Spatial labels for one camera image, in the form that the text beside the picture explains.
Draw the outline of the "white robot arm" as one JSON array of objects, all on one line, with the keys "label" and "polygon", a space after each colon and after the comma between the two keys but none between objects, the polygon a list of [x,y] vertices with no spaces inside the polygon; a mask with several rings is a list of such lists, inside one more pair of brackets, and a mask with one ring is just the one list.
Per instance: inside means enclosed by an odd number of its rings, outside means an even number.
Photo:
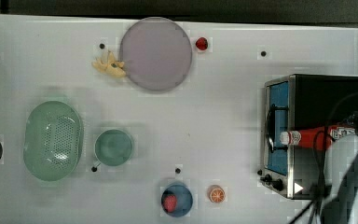
[{"label": "white robot arm", "polygon": [[[358,138],[358,112],[350,117]],[[348,170],[339,184],[337,196],[327,203],[321,213],[323,224],[348,224],[358,193],[358,147]]]}]

